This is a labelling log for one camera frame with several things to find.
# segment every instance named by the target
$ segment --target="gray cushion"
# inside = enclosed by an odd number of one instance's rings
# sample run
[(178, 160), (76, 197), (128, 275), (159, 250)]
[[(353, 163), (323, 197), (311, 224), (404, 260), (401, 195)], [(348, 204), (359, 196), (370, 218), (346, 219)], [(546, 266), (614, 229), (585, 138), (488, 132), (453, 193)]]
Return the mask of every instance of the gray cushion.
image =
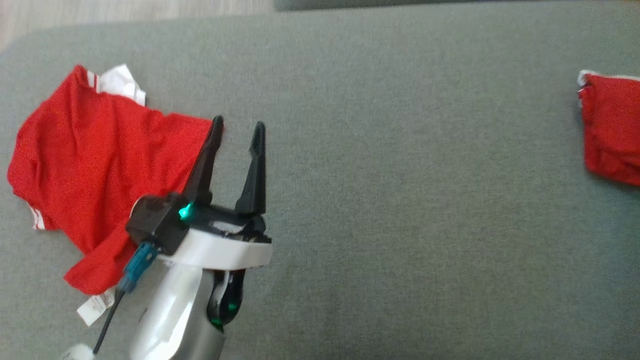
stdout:
[[(640, 192), (589, 175), (575, 78), (640, 74), (638, 6), (482, 3), (60, 28), (0, 54), (0, 160), (75, 63), (126, 62), (148, 105), (227, 116), (231, 206), (268, 130), (271, 266), (224, 359), (640, 357)], [(0, 184), (0, 358), (93, 345), (80, 253)], [(125, 357), (163, 269), (123, 300)]]

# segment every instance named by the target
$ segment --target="red cloth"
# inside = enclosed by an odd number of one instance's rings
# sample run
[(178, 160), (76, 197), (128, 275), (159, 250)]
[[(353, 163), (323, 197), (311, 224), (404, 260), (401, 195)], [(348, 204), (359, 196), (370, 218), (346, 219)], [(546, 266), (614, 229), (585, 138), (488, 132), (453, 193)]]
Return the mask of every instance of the red cloth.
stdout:
[(135, 251), (124, 225), (144, 194), (181, 191), (211, 122), (98, 94), (77, 65), (20, 128), (13, 192), (84, 254), (65, 280), (85, 294), (114, 286)]
[(587, 168), (640, 186), (640, 79), (583, 70), (578, 83)]

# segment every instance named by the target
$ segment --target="crumpled red clothing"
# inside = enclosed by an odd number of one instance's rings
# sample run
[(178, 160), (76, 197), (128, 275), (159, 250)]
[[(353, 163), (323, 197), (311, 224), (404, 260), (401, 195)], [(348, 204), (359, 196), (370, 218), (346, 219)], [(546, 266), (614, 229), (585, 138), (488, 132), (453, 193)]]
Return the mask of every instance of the crumpled red clothing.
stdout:
[(96, 295), (118, 282), (135, 251), (124, 227), (133, 204), (182, 190), (210, 125), (98, 93), (80, 65), (26, 119), (7, 178), (84, 254), (65, 275), (71, 286)]
[(583, 70), (578, 84), (587, 169), (640, 186), (640, 78)]

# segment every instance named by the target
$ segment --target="glowing green led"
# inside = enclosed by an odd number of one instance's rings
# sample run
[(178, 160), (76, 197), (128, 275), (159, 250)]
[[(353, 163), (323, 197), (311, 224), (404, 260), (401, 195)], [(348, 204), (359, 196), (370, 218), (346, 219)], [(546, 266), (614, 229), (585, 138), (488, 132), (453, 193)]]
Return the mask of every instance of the glowing green led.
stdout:
[(193, 209), (191, 209), (192, 205), (193, 205), (192, 203), (189, 203), (184, 208), (178, 210), (178, 214), (180, 215), (180, 220), (186, 219), (191, 214), (191, 212), (193, 210)]

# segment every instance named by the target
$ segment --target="folded red cloth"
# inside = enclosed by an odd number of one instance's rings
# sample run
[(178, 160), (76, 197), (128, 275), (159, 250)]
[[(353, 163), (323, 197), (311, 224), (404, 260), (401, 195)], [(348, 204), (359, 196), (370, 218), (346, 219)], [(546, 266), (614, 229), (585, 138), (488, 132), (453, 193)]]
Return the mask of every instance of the folded red cloth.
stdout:
[(98, 93), (77, 65), (20, 128), (7, 178), (39, 220), (84, 254), (65, 280), (114, 286), (135, 251), (124, 225), (144, 194), (181, 191), (211, 122)]
[(640, 78), (583, 70), (578, 84), (587, 169), (640, 186)]

